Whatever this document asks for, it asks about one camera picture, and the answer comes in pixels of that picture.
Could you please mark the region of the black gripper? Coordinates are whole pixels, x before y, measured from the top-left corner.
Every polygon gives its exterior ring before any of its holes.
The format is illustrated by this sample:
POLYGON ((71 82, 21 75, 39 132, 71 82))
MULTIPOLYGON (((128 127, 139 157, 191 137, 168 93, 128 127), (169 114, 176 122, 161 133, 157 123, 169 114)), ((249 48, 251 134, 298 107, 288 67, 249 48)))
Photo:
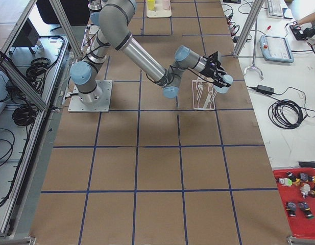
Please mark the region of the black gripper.
POLYGON ((203 56, 204 60, 206 61, 205 67, 202 70, 202 75, 204 75, 207 78, 213 79, 213 85, 215 85, 218 80, 227 73, 225 72, 225 69, 222 66, 214 66, 207 62, 207 56, 203 56))

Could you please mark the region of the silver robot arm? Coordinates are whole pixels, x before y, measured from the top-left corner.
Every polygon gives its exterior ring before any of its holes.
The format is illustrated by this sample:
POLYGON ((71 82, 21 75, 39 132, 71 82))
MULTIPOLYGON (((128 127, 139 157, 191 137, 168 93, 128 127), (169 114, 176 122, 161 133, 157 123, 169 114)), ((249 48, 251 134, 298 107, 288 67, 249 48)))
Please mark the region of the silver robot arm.
POLYGON ((98 25, 98 35, 82 61, 71 67, 70 75, 78 89, 80 101, 85 104, 98 102, 103 91, 98 86, 94 72, 98 71, 106 60, 109 47, 122 51, 151 81, 163 89, 166 98, 175 98, 178 94, 182 74, 185 70, 200 73, 213 80, 213 85, 226 93, 233 82, 219 61, 218 53, 200 56, 186 46, 179 46, 175 52, 175 61, 165 69, 133 37, 128 25, 136 12, 136 1, 106 1, 102 6, 98 25))

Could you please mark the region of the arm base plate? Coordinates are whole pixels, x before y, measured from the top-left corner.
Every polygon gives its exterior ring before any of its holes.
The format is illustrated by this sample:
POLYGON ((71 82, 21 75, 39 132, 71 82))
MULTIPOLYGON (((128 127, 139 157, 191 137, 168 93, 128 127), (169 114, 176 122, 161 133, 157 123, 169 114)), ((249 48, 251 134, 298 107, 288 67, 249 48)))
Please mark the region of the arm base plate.
POLYGON ((96 80, 97 87, 92 93, 83 94, 74 86, 73 95, 70 99, 68 111, 70 113, 108 113, 111 102, 112 80, 96 80))

